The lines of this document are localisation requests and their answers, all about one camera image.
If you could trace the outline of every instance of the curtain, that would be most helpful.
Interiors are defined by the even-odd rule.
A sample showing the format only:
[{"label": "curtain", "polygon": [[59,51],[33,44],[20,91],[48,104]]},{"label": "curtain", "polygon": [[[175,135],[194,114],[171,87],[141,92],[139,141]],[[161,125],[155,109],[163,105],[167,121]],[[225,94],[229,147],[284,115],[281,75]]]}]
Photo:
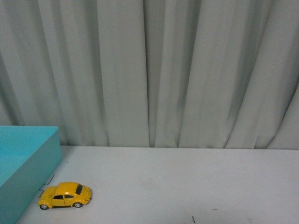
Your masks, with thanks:
[{"label": "curtain", "polygon": [[297,0],[0,0],[0,125],[63,145],[299,149]]}]

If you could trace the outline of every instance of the yellow toy car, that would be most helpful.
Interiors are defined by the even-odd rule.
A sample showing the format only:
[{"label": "yellow toy car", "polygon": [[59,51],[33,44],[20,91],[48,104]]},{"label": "yellow toy car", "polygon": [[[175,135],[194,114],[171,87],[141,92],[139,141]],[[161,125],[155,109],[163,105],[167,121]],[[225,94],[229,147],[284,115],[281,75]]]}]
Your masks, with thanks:
[{"label": "yellow toy car", "polygon": [[60,207],[80,208],[92,198],[89,187],[75,182],[63,182],[57,187],[48,187],[41,195],[38,206],[42,210]]}]

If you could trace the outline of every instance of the turquoise box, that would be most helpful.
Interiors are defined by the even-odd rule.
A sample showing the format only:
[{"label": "turquoise box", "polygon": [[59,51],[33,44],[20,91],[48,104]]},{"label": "turquoise box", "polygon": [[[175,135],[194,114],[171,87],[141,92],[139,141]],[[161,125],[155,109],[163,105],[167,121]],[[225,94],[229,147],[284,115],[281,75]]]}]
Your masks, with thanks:
[{"label": "turquoise box", "polygon": [[0,223],[17,221],[61,159],[58,127],[0,126]]}]

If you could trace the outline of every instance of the car roof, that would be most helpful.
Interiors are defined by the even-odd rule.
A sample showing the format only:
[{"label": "car roof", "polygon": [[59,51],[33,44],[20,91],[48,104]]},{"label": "car roof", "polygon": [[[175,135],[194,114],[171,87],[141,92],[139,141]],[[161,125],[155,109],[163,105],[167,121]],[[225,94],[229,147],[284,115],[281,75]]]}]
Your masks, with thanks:
[{"label": "car roof", "polygon": [[77,189],[78,183],[75,182],[63,182],[58,184],[57,189],[55,191],[55,195],[59,194],[75,194],[75,191]]}]

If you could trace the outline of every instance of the white table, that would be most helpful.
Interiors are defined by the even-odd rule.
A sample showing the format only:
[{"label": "white table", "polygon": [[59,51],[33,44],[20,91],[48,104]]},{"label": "white table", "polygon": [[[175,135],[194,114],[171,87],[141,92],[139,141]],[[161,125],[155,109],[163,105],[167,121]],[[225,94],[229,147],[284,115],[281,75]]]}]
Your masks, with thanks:
[{"label": "white table", "polygon": [[50,183],[93,190],[82,208],[41,210],[19,224],[297,224],[299,151],[62,147]]}]

